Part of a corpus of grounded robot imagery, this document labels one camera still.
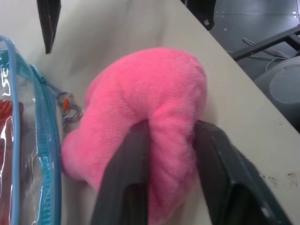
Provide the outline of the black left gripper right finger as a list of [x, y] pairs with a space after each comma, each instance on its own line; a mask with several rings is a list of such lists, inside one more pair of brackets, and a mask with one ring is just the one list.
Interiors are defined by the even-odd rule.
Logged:
[[216, 125], [195, 125], [197, 170], [212, 225], [299, 225], [299, 165], [282, 150], [237, 149]]

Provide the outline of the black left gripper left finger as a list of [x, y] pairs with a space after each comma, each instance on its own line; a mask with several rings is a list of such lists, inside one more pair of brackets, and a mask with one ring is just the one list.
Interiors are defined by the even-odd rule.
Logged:
[[150, 131], [133, 125], [109, 161], [90, 225], [148, 225]]

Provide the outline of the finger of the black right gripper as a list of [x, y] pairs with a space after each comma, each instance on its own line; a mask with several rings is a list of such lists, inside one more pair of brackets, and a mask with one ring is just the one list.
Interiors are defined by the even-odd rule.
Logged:
[[45, 45], [45, 53], [50, 54], [57, 31], [61, 0], [37, 0], [37, 8]]

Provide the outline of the pink fluffy cloth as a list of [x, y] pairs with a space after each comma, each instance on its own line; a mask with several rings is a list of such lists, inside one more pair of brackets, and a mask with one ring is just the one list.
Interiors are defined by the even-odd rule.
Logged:
[[187, 52], [153, 48], [115, 61], [90, 83], [79, 127], [63, 141], [64, 172], [99, 190], [106, 166], [130, 127], [147, 120], [148, 224], [162, 225], [194, 186], [194, 126], [206, 99], [205, 71]]

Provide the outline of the clear plastic pouch blue zipper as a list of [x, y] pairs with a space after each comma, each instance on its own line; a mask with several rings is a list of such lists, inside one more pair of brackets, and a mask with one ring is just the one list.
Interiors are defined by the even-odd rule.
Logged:
[[10, 225], [61, 225], [56, 98], [36, 67], [3, 36], [0, 100], [13, 104]]

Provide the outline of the metal zipper pull clasp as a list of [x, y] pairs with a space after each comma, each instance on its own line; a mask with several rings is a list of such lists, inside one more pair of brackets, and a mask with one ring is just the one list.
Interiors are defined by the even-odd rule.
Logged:
[[56, 101], [62, 115], [63, 131], [67, 133], [68, 125], [77, 122], [82, 117], [82, 109], [69, 92], [59, 92]]

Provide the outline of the black stand leg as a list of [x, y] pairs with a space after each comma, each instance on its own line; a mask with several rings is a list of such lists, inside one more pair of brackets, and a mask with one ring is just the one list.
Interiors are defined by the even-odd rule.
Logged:
[[210, 31], [214, 26], [216, 0], [180, 0], [197, 20]]

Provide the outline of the dark metal frame bar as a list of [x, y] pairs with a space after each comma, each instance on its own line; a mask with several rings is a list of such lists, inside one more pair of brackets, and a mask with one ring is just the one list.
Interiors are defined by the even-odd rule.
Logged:
[[300, 26], [296, 26], [251, 46], [230, 53], [230, 56], [235, 61], [239, 61], [258, 52], [267, 50], [268, 48], [271, 48], [282, 42], [287, 43], [290, 47], [297, 51], [295, 57], [300, 56]]

